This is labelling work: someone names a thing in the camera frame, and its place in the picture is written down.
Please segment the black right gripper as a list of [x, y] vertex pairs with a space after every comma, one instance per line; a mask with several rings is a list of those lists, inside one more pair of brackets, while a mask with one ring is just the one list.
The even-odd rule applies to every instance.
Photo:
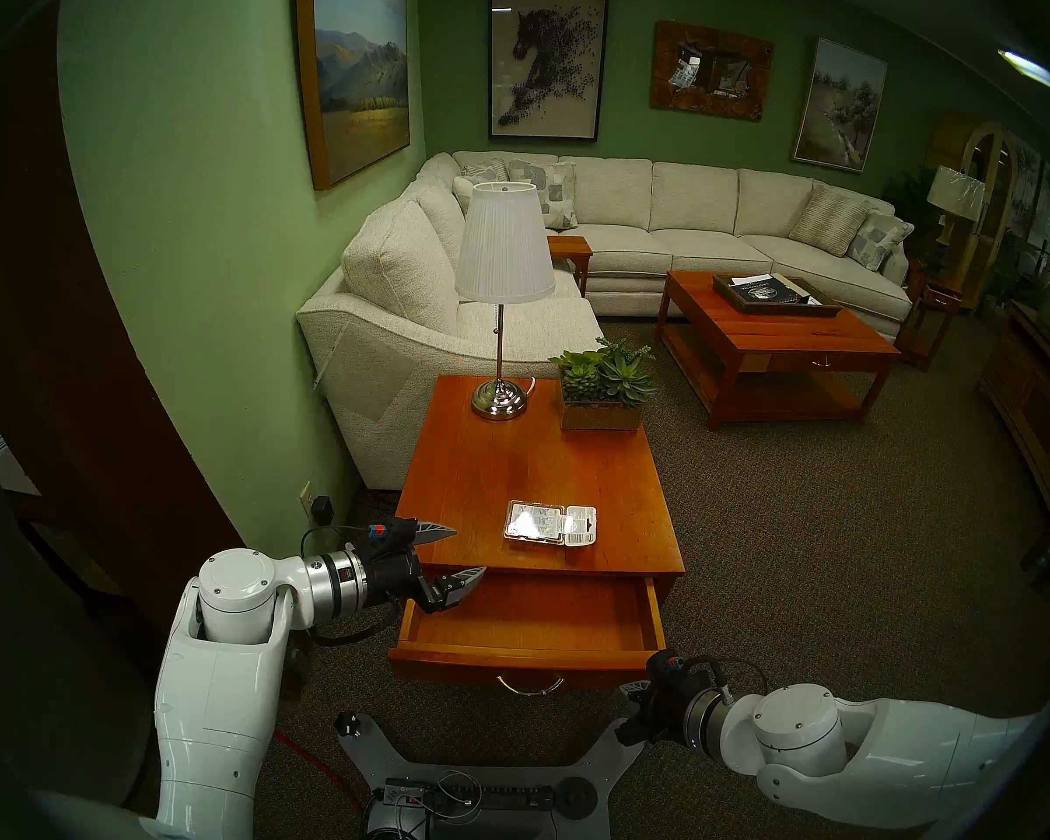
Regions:
[[616, 729], [618, 742], [630, 747], [667, 740], [691, 746], [685, 729], [690, 704], [697, 697], [697, 676], [667, 648], [649, 656], [646, 673], [646, 681], [620, 685], [621, 694], [635, 712]]

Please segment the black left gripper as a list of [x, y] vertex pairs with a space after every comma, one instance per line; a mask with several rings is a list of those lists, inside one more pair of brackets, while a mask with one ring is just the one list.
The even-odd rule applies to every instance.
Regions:
[[363, 544], [366, 590], [363, 606], [372, 608], [393, 598], [411, 598], [422, 608], [443, 612], [457, 607], [485, 576], [487, 567], [472, 567], [436, 576], [430, 584], [422, 574], [415, 544], [430, 544], [457, 536], [449, 526], [416, 518], [391, 516], [368, 527]]

